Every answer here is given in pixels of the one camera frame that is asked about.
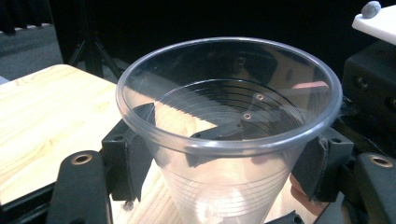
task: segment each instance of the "light wood tabletop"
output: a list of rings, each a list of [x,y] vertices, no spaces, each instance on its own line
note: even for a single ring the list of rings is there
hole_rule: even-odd
[[[9,203],[56,180],[64,158],[100,150],[121,119],[116,85],[68,65],[55,65],[0,85],[0,201]],[[290,195],[288,181],[266,221],[296,210],[311,215]],[[127,209],[112,202],[115,223],[181,223],[163,177],[152,163],[142,202]]]

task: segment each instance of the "plastic cup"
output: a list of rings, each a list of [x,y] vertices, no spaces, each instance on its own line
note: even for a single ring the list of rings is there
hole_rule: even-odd
[[[300,49],[219,37],[139,59],[117,99],[184,223],[261,223],[306,143],[335,120],[342,90]]]

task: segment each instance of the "screw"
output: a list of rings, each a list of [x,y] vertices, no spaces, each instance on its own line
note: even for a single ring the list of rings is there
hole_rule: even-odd
[[[125,202],[125,204],[122,207],[125,211],[130,212],[132,209],[134,209],[134,202]]]
[[[251,115],[249,113],[244,114],[244,119],[251,119]]]
[[[261,101],[262,99],[264,99],[264,96],[261,94],[256,94],[256,99]]]
[[[355,84],[361,91],[367,91],[369,84],[362,77],[355,77]]]

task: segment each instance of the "dark curtain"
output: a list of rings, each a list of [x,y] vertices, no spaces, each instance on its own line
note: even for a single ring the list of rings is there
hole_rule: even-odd
[[[0,0],[0,31],[15,34],[15,28],[52,23],[46,0]]]
[[[61,52],[67,62],[78,42],[73,1],[49,0]],[[107,51],[132,63],[155,49],[211,36],[270,39],[305,50],[342,75],[351,55],[375,38],[351,27],[368,2],[247,0],[95,0],[98,34]],[[395,1],[380,1],[383,7]]]

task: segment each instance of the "black tripod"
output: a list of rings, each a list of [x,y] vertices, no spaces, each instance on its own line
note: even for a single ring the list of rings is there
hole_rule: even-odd
[[[75,3],[78,13],[80,40],[68,63],[76,66],[81,57],[84,56],[87,72],[103,77],[103,60],[114,76],[119,79],[121,71],[105,50],[98,36],[93,0],[76,0]]]

